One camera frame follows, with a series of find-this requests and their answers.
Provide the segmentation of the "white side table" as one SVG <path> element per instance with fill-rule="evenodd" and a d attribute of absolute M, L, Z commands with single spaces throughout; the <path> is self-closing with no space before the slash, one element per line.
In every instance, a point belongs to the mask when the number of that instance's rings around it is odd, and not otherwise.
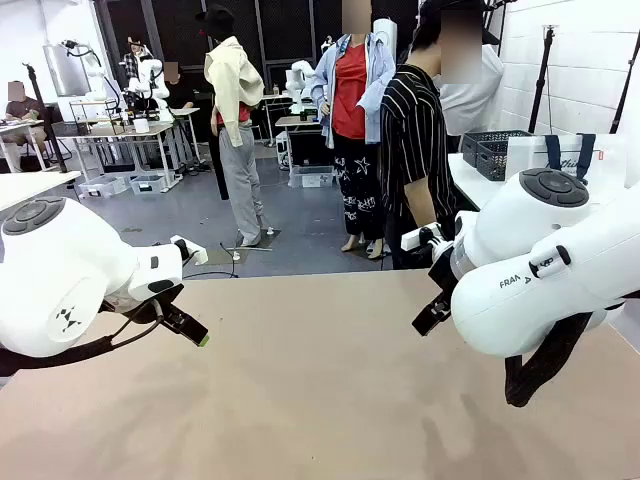
<path fill-rule="evenodd" d="M 504 181 L 491 181 L 469 165 L 462 153 L 448 155 L 453 181 L 462 194 L 477 209 L 482 209 L 504 185 Z"/>

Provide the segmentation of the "clear storage box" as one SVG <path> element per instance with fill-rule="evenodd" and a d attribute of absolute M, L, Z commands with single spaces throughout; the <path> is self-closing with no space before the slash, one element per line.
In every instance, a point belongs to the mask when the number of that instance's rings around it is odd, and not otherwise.
<path fill-rule="evenodd" d="M 291 188 L 331 187 L 334 180 L 332 166 L 293 166 L 288 185 Z"/>
<path fill-rule="evenodd" d="M 79 185 L 81 194 L 86 198 L 110 198 L 127 190 L 123 177 L 99 176 Z"/>
<path fill-rule="evenodd" d="M 131 179 L 131 189 L 135 195 L 160 194 L 166 188 L 161 175 L 140 175 Z"/>

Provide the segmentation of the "seated person dark shirt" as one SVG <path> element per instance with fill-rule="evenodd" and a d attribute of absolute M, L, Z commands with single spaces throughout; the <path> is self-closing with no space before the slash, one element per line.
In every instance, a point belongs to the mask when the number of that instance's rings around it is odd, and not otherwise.
<path fill-rule="evenodd" d="M 8 83 L 8 100 L 5 117 L 8 121 L 40 121 L 43 118 L 44 110 L 40 108 L 38 101 L 26 95 L 24 84 L 21 81 L 10 81 Z M 36 143 L 42 155 L 46 153 L 45 141 L 47 134 L 44 124 L 33 126 L 32 133 L 13 132 L 3 135 L 5 143 L 13 143 L 23 146 L 25 143 L 33 145 Z"/>

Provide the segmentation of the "translucent shopping bag navy handles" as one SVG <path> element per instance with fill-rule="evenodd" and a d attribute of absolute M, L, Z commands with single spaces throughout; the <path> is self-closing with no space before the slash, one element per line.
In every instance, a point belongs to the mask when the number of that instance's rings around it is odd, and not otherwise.
<path fill-rule="evenodd" d="M 532 168 L 560 170 L 583 183 L 591 202 L 608 204 L 625 188 L 627 164 L 627 145 L 618 135 L 512 137 L 505 179 Z"/>

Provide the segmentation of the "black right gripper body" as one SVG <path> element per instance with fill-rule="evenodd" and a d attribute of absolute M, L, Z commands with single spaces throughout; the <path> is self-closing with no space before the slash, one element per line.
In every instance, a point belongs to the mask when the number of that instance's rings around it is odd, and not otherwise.
<path fill-rule="evenodd" d="M 454 244 L 441 238 L 433 238 L 428 242 L 431 247 L 432 266 L 429 270 L 431 279 L 441 288 L 439 299 L 450 301 L 458 279 L 451 267 L 451 255 Z"/>

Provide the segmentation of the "person in plaid shirt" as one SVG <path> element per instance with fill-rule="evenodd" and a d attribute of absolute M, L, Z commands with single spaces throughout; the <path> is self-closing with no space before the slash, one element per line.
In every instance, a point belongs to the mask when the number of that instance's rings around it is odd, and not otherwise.
<path fill-rule="evenodd" d="M 124 71 L 127 80 L 139 78 L 139 64 L 143 57 L 153 57 L 146 44 L 138 35 L 127 37 L 129 51 L 123 56 Z"/>

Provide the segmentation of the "person in striped black shirt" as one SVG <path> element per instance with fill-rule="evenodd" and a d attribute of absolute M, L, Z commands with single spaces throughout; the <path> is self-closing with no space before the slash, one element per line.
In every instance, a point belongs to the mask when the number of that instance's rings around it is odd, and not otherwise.
<path fill-rule="evenodd" d="M 404 187 L 428 178 L 437 220 L 454 236 L 458 211 L 447 154 L 447 129 L 434 83 L 437 76 L 465 80 L 466 63 L 483 45 L 484 0 L 424 0 L 406 60 L 397 66 L 381 102 L 380 181 L 385 240 L 396 270 L 425 263 L 401 248 L 402 235 L 418 227 Z"/>

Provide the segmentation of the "light wooden desk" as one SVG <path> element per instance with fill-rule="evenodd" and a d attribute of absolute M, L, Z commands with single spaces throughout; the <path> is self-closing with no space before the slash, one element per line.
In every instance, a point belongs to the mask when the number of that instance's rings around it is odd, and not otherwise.
<path fill-rule="evenodd" d="M 322 126 L 316 118 L 299 115 L 283 116 L 275 122 L 275 127 L 282 129 L 282 132 L 276 136 L 278 160 L 281 167 L 287 166 L 287 168 L 292 166 L 289 133 L 297 132 L 299 129 L 302 133 L 322 132 Z"/>
<path fill-rule="evenodd" d="M 100 176 L 129 179 L 160 176 L 164 182 L 162 193 L 174 188 L 183 178 L 177 172 L 180 164 L 170 123 L 151 122 L 148 131 L 140 133 L 133 126 L 112 128 L 62 122 L 54 125 L 54 133 L 60 140 L 72 143 L 87 180 L 90 179 L 90 158 Z"/>

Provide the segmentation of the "grey standing board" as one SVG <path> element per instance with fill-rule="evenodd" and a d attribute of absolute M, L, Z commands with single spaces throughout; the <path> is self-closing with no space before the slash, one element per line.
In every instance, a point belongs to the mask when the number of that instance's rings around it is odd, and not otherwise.
<path fill-rule="evenodd" d="M 88 76 L 79 57 L 60 44 L 43 46 L 51 79 L 59 97 L 84 96 L 90 91 Z"/>

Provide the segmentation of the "person's right forearm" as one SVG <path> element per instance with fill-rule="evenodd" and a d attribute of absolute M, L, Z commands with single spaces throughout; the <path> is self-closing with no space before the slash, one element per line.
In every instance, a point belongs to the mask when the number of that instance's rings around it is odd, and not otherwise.
<path fill-rule="evenodd" d="M 409 210 L 418 227 L 424 227 L 437 220 L 427 177 L 407 184 L 404 191 Z"/>

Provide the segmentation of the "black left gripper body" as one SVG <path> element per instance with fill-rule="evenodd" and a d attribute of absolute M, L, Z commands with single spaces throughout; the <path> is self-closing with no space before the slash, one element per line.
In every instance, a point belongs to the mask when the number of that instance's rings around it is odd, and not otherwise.
<path fill-rule="evenodd" d="M 169 323 L 180 323 L 183 313 L 173 302 L 182 290 L 183 287 L 172 287 L 143 301 L 128 312 L 128 319 L 134 323 L 154 323 L 162 317 Z"/>

